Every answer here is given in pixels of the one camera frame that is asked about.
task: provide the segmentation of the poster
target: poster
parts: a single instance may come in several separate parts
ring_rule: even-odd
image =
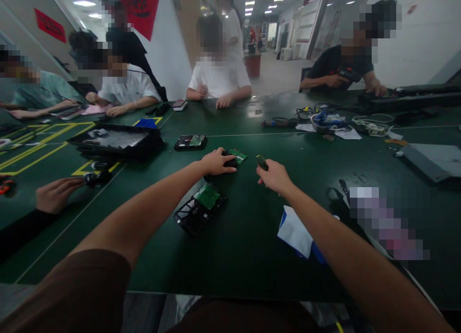
[[[128,23],[150,41],[159,0],[121,0],[127,9]]]
[[[57,40],[66,43],[67,39],[64,27],[57,21],[51,19],[48,15],[42,13],[40,10],[36,8],[34,8],[34,10],[38,28],[48,33],[50,36],[55,37]]]

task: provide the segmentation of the black sleeve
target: black sleeve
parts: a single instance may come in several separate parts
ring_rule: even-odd
[[[33,210],[0,230],[0,262],[5,261],[25,243],[58,219],[59,215]]]
[[[317,79],[319,77],[325,76],[325,68],[327,67],[328,55],[327,51],[324,51],[322,55],[315,61],[312,69],[307,73],[308,78]]]

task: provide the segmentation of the white wall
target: white wall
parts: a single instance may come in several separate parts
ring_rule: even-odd
[[[159,1],[150,41],[138,31],[134,32],[147,51],[146,58],[156,79],[166,87],[168,99],[184,98],[192,77],[192,68],[173,2]]]
[[[444,83],[449,73],[431,79],[461,49],[461,0],[397,0],[402,7],[401,29],[395,39],[380,39],[376,49],[376,76],[389,87]],[[408,15],[410,6],[416,9]],[[461,63],[452,66],[452,75]]]

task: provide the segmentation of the cable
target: cable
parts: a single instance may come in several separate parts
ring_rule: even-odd
[[[374,116],[385,116],[388,120],[372,119]],[[355,116],[352,118],[352,122],[357,126],[362,126],[366,129],[370,136],[384,137],[388,134],[394,126],[389,126],[386,123],[391,123],[394,118],[391,115],[386,114],[374,114],[371,116]]]

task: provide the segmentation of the small component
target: small component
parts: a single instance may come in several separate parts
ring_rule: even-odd
[[[229,153],[237,157],[235,160],[239,165],[243,163],[246,158],[248,158],[246,154],[243,154],[242,152],[240,152],[238,149],[235,149],[235,148],[231,149]]]
[[[93,171],[85,173],[83,178],[85,179],[85,184],[89,187],[94,188],[98,184],[97,175]]]
[[[269,167],[266,164],[266,160],[262,155],[257,155],[256,160],[258,162],[259,167],[261,167],[264,171],[268,171]]]

